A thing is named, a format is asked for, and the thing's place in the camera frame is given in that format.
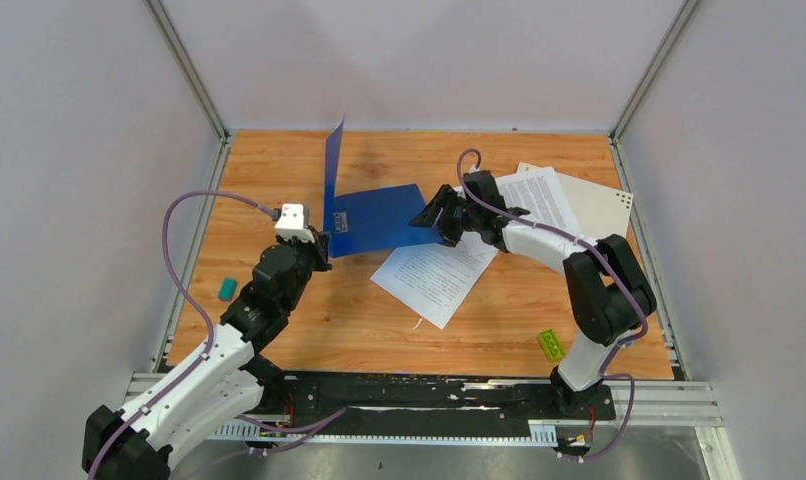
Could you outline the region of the blue file folder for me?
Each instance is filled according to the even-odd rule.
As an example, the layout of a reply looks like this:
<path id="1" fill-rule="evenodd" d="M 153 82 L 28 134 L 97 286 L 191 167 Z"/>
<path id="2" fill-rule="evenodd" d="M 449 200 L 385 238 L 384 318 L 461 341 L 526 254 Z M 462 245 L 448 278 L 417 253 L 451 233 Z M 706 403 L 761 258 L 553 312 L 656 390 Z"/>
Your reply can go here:
<path id="1" fill-rule="evenodd" d="M 329 255 L 339 258 L 438 243 L 441 237 L 435 229 L 408 224 L 426 207 L 415 184 L 336 193 L 343 133 L 340 122 L 324 148 L 323 230 L 330 234 Z"/>

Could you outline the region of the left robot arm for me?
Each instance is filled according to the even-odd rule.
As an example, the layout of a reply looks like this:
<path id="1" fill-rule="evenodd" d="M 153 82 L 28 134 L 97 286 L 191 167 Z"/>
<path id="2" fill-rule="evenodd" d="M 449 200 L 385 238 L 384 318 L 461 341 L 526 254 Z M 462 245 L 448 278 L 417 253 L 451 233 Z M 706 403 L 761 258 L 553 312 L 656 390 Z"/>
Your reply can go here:
<path id="1" fill-rule="evenodd" d="M 328 271 L 330 236 L 312 228 L 277 237 L 207 337 L 177 367 L 117 410 L 86 422 L 82 465 L 91 479 L 167 479 L 223 424 L 285 400 L 282 369 L 260 356 L 287 326 L 308 282 Z"/>

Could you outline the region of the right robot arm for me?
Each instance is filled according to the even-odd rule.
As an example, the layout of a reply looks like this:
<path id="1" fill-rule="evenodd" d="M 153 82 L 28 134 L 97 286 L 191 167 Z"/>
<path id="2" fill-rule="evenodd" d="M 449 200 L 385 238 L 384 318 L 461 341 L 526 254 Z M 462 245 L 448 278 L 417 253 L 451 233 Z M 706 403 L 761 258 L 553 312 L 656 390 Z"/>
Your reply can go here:
<path id="1" fill-rule="evenodd" d="M 456 246 L 475 233 L 487 245 L 527 257 L 564 276 L 579 332 L 551 373 L 550 403 L 563 417 L 575 417 L 590 403 L 618 349 L 648 331 L 657 309 L 654 293 L 629 244 L 611 234 L 587 240 L 533 219 L 510 207 L 489 171 L 468 173 L 455 189 L 443 185 L 409 222 L 434 228 L 443 245 Z"/>

